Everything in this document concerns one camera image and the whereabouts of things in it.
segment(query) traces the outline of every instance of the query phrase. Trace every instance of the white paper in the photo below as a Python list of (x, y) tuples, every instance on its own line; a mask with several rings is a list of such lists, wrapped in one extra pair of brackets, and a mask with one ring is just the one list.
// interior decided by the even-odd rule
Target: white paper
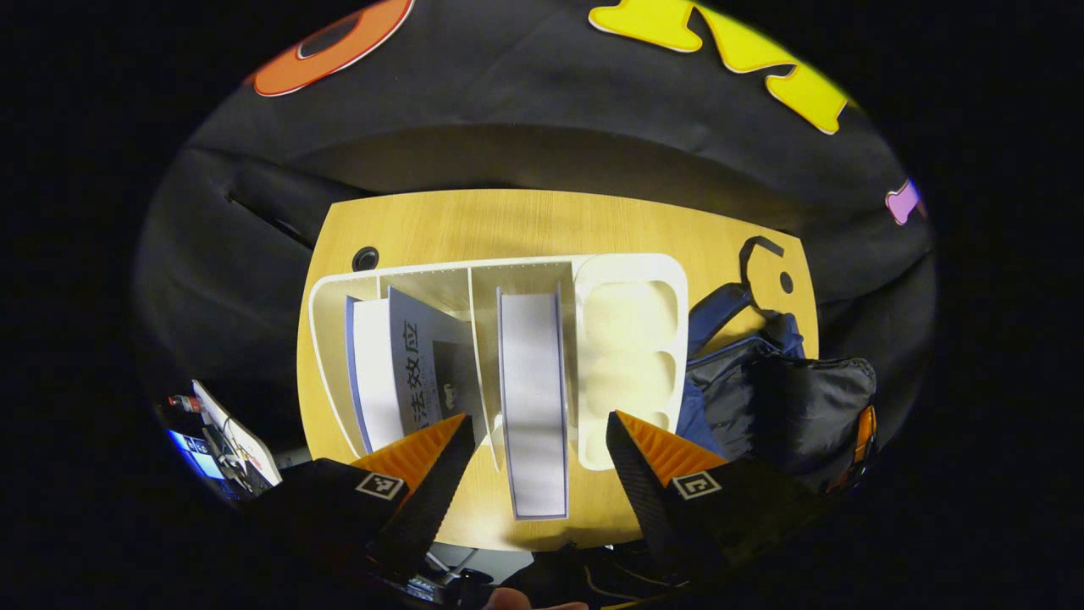
[(371, 454), (403, 438), (391, 362), (388, 299), (353, 300), (349, 316), (351, 390), (365, 452)]
[(568, 518), (568, 455), (558, 294), (498, 288), (501, 411), (518, 520)]

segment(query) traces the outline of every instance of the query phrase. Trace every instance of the bag strap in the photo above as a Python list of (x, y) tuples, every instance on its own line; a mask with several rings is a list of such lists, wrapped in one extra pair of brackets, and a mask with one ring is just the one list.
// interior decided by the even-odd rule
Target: bag strap
[(754, 235), (746, 239), (738, 251), (741, 281), (717, 287), (711, 294), (694, 304), (688, 313), (688, 358), (693, 358), (700, 350), (704, 350), (704, 347), (711, 341), (711, 338), (715, 337), (720, 329), (750, 304), (753, 310), (765, 317), (773, 314), (778, 315), (775, 312), (761, 310), (752, 294), (752, 284), (749, 282), (749, 259), (752, 258), (752, 252), (758, 245), (776, 256), (782, 257), (784, 254), (782, 246), (763, 235)]

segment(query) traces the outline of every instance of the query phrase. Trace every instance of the floor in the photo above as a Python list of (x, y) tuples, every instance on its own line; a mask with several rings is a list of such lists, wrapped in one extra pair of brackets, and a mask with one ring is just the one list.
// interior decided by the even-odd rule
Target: floor
[[(441, 543), (433, 543), (431, 550), (438, 559), (447, 563), (449, 567), (459, 566), (460, 562), (466, 558), (467, 554), (470, 553), (469, 548)], [(470, 561), (466, 567), (472, 570), (485, 572), (490, 576), (493, 576), (494, 583), (501, 583), (518, 570), (530, 566), (531, 561), (533, 561), (531, 554), (526, 550), (514, 551), (481, 549), (470, 558)]]

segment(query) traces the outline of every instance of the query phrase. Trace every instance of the orange object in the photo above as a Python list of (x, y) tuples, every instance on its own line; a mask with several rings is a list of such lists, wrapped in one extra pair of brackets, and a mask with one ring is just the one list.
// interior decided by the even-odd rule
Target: orange object
[(301, 56), (304, 41), (291, 47), (256, 73), (256, 92), (268, 96), (293, 93), (349, 66), (395, 34), (413, 4), (414, 0), (385, 0), (325, 27), (309, 39), (338, 27), (350, 29), (341, 40), (311, 56)]
[(617, 417), (629, 431), (629, 437), (636, 443), (636, 449), (647, 459), (647, 464), (651, 466), (663, 488), (669, 485), (674, 477), (684, 477), (726, 464), (725, 459), (696, 443), (627, 413), (619, 411)]
[(873, 405), (869, 405), (859, 416), (859, 442), (854, 447), (854, 464), (866, 459), (866, 452), (869, 450), (869, 443), (876, 433), (877, 412), (874, 411)]
[(860, 464), (865, 462), (867, 455), (869, 454), (869, 449), (873, 445), (874, 439), (877, 437), (877, 411), (874, 410), (873, 405), (862, 410), (862, 413), (859, 414), (859, 432), (855, 437), (854, 460), (851, 462), (851, 467), (848, 468), (847, 471), (843, 472), (843, 475), (828, 488), (829, 492), (847, 483), (847, 481), (851, 478), (851, 472), (855, 470)]
[(405, 502), (429, 475), (429, 469), (465, 419), (464, 414), (448, 418), (369, 454), (350, 466), (402, 479), (410, 488), (403, 497)]

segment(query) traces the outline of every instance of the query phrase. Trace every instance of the blue book edge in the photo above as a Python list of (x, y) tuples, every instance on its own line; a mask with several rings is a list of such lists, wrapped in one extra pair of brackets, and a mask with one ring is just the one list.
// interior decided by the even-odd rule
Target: blue book edge
[(565, 325), (560, 312), (560, 282), (557, 282), (557, 293), (553, 295), (557, 307), (557, 375), (560, 377), (560, 441), (562, 458), (565, 462), (565, 519), (568, 519), (568, 404), (565, 388)]
[(361, 302), (361, 299), (349, 295), (346, 297), (346, 376), (350, 380), (350, 397), (353, 399), (353, 412), (358, 415), (361, 441), (365, 444), (365, 453), (371, 454), (373, 453), (373, 445), (370, 443), (369, 432), (365, 430), (365, 416), (361, 413), (361, 395), (358, 393), (358, 368), (353, 356), (353, 304), (356, 302)]
[[(501, 296), (503, 296), (503, 290), (501, 286), (496, 286), (496, 366), (498, 369), (498, 380), (499, 390), (501, 392), (501, 418), (504, 418), (504, 404), (507, 399), (504, 395), (504, 316), (501, 309)], [(512, 444), (508, 442), (508, 426), (507, 424), (502, 424), (504, 429), (504, 467), (508, 469), (508, 499), (512, 502), (512, 517), (516, 521), (524, 520), (519, 516), (519, 509), (516, 508), (516, 484), (515, 477), (512, 473), (512, 452), (509, 449)]]

